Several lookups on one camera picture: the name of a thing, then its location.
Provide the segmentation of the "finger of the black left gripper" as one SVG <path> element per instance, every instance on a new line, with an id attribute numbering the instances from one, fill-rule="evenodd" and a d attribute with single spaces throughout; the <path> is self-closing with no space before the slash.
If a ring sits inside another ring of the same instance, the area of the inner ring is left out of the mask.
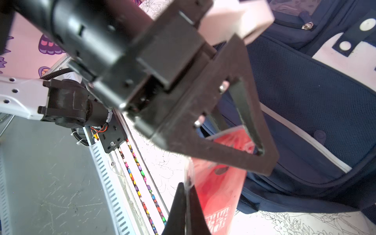
<path id="1" fill-rule="evenodd" d="M 217 107 L 225 92 L 231 93 L 241 125 L 257 148 L 255 154 L 196 133 L 205 121 L 210 121 L 216 131 L 228 128 Z M 218 52 L 203 46 L 174 89 L 159 92 L 133 115 L 133 121 L 140 133 L 162 149 L 260 175 L 270 175 L 279 158 L 260 107 L 246 46 L 237 35 Z"/>

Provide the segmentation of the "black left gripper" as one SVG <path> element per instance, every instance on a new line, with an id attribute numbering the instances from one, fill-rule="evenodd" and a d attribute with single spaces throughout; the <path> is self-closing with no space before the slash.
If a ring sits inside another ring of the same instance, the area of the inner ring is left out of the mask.
<path id="1" fill-rule="evenodd" d="M 82 77 L 78 83 L 2 76 L 1 112 L 68 128 L 103 125 L 110 109 L 133 118 L 159 92 L 171 92 L 209 45 L 198 26 L 212 5 L 174 1 L 154 21 L 129 1 L 1 1 L 6 28 L 19 13 Z"/>

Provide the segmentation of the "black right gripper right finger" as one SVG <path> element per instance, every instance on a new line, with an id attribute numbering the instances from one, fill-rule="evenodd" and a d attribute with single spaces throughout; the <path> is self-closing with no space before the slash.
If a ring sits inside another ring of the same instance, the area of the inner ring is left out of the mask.
<path id="1" fill-rule="evenodd" d="M 192 186 L 187 193 L 186 234 L 211 235 L 195 186 Z"/>

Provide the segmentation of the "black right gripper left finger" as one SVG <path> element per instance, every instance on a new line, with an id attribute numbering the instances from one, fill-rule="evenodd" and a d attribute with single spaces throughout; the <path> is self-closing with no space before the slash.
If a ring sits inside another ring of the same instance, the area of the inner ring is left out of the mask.
<path id="1" fill-rule="evenodd" d="M 187 197 L 184 183 L 179 183 L 170 214 L 162 235 L 184 235 L 186 226 Z"/>

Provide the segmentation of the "red pencil case package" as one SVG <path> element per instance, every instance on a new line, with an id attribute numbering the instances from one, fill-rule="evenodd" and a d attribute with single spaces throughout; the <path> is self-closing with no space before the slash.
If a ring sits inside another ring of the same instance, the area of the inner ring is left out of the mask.
<path id="1" fill-rule="evenodd" d="M 206 138 L 247 153 L 255 144 L 243 126 L 233 127 Z M 208 229 L 212 235 L 228 235 L 247 171 L 202 159 L 190 158 L 187 176 L 193 178 Z"/>

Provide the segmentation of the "navy blue backpack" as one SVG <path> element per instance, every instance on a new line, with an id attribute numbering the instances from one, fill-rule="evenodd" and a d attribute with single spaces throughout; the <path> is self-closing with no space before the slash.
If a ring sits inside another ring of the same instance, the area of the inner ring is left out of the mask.
<path id="1" fill-rule="evenodd" d="M 376 3 L 269 1 L 247 46 L 279 160 L 248 173 L 245 214 L 362 212 L 376 220 Z"/>

